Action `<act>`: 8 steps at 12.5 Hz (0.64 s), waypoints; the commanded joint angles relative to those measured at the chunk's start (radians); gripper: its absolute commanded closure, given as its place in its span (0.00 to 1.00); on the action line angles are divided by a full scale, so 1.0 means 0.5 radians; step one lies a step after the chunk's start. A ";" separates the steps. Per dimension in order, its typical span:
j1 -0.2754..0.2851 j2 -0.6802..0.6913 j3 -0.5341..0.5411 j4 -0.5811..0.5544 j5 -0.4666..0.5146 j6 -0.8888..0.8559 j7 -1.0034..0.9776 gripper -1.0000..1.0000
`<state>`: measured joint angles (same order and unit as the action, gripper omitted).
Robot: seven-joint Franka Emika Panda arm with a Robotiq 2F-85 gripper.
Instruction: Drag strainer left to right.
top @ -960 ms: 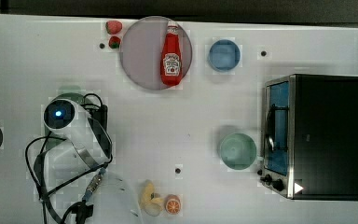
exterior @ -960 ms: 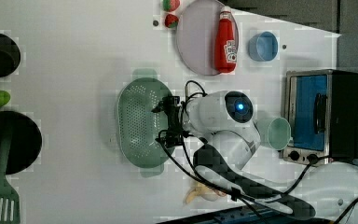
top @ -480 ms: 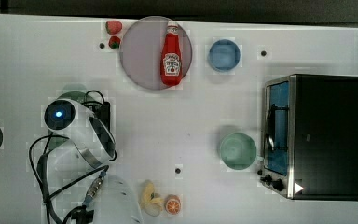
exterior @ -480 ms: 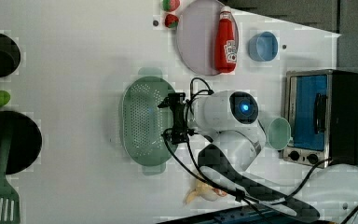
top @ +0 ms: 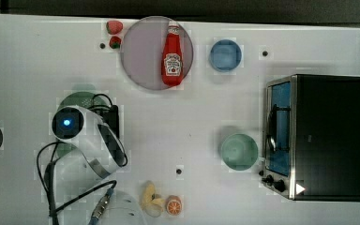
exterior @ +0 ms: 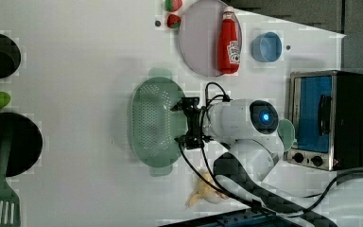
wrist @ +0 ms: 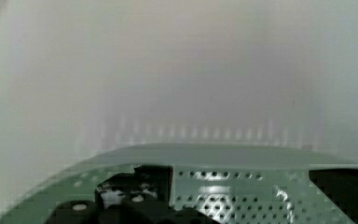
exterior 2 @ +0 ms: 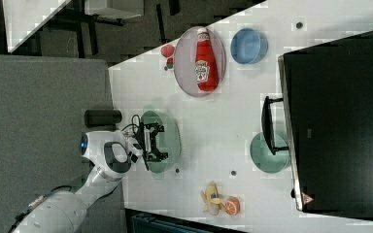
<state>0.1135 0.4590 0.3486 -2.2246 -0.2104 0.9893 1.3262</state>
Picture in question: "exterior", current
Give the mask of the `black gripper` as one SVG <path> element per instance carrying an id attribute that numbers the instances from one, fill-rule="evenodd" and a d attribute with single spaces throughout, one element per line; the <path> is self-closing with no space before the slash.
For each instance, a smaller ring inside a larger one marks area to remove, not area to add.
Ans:
<path id="1" fill-rule="evenodd" d="M 203 148 L 204 143 L 209 141 L 209 137 L 203 133 L 203 119 L 207 108 L 199 108 L 198 105 L 198 97 L 182 97 L 171 108 L 172 112 L 182 111 L 186 117 L 186 134 L 175 138 L 175 141 L 186 149 Z"/>

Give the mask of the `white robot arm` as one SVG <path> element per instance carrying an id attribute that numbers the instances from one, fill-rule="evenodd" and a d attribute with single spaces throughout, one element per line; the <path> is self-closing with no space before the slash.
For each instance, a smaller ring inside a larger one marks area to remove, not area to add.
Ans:
<path id="1" fill-rule="evenodd" d="M 222 195 L 265 215 L 306 227 L 363 227 L 363 170 L 351 170 L 332 180 L 314 196 L 293 196 L 266 183 L 283 159 L 279 117 L 264 100 L 237 99 L 199 108 L 199 99 L 183 97 L 171 110 L 187 118 L 188 130 L 176 139 L 180 151 L 204 149 L 216 141 L 227 151 L 207 164 L 208 177 L 199 177 Z"/>

